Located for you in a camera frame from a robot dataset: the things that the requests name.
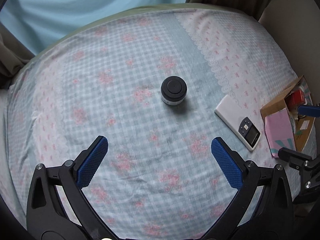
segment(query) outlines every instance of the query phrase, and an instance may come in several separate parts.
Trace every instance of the blue textured pad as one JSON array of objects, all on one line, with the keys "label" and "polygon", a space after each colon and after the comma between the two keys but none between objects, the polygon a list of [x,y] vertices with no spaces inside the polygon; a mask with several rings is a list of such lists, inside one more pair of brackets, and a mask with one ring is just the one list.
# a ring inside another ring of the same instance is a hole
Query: blue textured pad
[{"label": "blue textured pad", "polygon": [[212,140],[211,153],[219,164],[224,176],[226,176],[230,186],[239,190],[242,186],[242,172],[217,138]]},{"label": "blue textured pad", "polygon": [[107,152],[108,140],[102,138],[78,169],[77,185],[79,189],[89,186]]}]

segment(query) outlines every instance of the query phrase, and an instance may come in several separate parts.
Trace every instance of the bed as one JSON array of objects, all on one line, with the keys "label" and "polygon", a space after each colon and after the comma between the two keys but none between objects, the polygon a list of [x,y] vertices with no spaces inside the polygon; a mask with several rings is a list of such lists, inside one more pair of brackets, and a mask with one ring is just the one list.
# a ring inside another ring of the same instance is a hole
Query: bed
[{"label": "bed", "polygon": [[[161,101],[170,75],[188,85],[177,107]],[[250,153],[215,106],[231,95],[263,131],[260,108],[296,77],[265,28],[236,9],[165,4],[103,18],[49,46],[1,90],[0,194],[25,226],[35,166],[62,165],[104,135],[108,154],[83,192],[112,231],[120,238],[200,238],[236,193],[211,154],[213,138],[259,166],[279,162],[264,133]],[[316,156],[314,128],[302,152]],[[295,198],[299,173],[282,164]]]}]

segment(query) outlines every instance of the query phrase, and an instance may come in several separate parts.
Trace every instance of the remote control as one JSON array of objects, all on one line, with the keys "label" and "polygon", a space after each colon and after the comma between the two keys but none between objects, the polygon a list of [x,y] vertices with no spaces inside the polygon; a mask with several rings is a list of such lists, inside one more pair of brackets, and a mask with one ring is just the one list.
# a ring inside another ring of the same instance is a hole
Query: remote control
[{"label": "remote control", "polygon": [[254,150],[261,133],[231,96],[226,95],[217,105],[214,112],[238,136],[249,151]]}]

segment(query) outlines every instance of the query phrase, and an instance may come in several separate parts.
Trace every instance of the black cap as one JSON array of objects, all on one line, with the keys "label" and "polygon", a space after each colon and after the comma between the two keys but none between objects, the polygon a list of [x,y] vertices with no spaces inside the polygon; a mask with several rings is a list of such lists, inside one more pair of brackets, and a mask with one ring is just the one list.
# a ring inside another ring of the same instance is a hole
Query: black cap
[{"label": "black cap", "polygon": [[162,96],[171,102],[183,100],[187,93],[187,85],[185,81],[177,76],[166,78],[161,85]]}]

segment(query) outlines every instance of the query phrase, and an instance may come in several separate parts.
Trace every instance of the silver bolt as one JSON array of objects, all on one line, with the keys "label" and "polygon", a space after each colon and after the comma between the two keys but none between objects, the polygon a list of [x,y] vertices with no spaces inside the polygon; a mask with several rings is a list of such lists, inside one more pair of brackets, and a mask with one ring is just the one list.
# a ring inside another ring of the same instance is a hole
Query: silver bolt
[{"label": "silver bolt", "polygon": [[282,171],[283,170],[283,166],[281,165],[281,164],[277,164],[277,169],[279,170],[279,171]]},{"label": "silver bolt", "polygon": [[247,164],[248,167],[254,166],[254,162],[253,161],[246,161],[245,164]]},{"label": "silver bolt", "polygon": [[311,186],[311,182],[310,182],[310,181],[308,181],[304,186],[305,186],[306,188],[310,188],[310,186]]},{"label": "silver bolt", "polygon": [[43,164],[42,164],[42,163],[39,163],[39,164],[36,166],[36,169],[37,169],[37,170],[41,170],[42,167],[43,167]]},{"label": "silver bolt", "polygon": [[67,167],[71,166],[72,164],[73,164],[73,160],[67,160],[64,163],[64,165],[67,166]]}]

